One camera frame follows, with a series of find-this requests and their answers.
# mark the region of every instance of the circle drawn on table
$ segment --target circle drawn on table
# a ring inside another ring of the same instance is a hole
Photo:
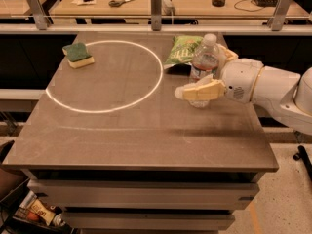
[[[117,43],[117,44],[128,44],[128,45],[132,45],[135,47],[140,47],[143,50],[147,51],[149,54],[151,54],[153,57],[155,57],[155,59],[158,62],[158,68],[159,68],[159,77],[158,80],[155,84],[154,87],[151,88],[150,91],[148,91],[144,96],[142,96],[141,98],[134,100],[133,102],[129,102],[125,105],[121,105],[121,106],[116,106],[114,108],[109,108],[109,109],[103,109],[103,110],[85,110],[85,109],[80,109],[80,108],[76,108],[76,107],[72,107],[66,103],[61,102],[60,100],[58,100],[57,98],[55,98],[52,93],[49,91],[49,88],[46,89],[46,94],[47,96],[56,104],[60,105],[63,108],[66,108],[68,110],[74,111],[74,112],[78,112],[78,113],[88,113],[88,114],[104,114],[104,113],[111,113],[111,112],[115,112],[118,110],[122,110],[122,109],[126,109],[129,108],[131,106],[134,106],[142,101],[144,101],[145,99],[149,98],[155,91],[156,89],[159,87],[162,79],[163,79],[163,64],[160,61],[160,59],[157,57],[157,55],[151,51],[150,49],[148,49],[147,47],[140,45],[138,43],[133,43],[133,42],[129,42],[129,41],[121,41],[121,40],[102,40],[102,41],[96,41],[96,42],[92,42],[92,43],[87,43],[86,46],[93,46],[96,44],[105,44],[105,43]]]

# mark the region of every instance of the floor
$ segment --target floor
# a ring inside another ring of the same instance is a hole
[[[6,125],[0,124],[0,144],[15,139],[6,136]],[[236,211],[236,221],[219,234],[311,234],[312,182],[302,160],[295,161],[297,138],[293,130],[264,127],[280,169],[266,174],[260,181],[260,192],[244,211]],[[301,144],[312,159],[312,136],[301,136]]]

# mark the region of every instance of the green snack bag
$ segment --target green snack bag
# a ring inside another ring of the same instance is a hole
[[[201,36],[181,35],[174,37],[174,45],[170,51],[164,68],[168,69],[177,64],[189,63],[193,59],[194,51],[202,42]]]

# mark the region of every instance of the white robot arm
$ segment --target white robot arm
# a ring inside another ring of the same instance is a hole
[[[257,60],[241,58],[228,62],[219,80],[177,88],[175,95],[187,100],[226,96],[241,103],[251,102],[264,108],[278,122],[312,135],[312,68],[301,77],[264,66]]]

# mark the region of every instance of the clear water bottle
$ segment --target clear water bottle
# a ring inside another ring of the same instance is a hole
[[[213,34],[206,34],[201,44],[196,48],[191,61],[190,83],[196,83],[207,75],[216,74],[219,65],[219,48],[216,43],[216,36]],[[204,108],[209,104],[209,101],[193,100],[190,104]]]

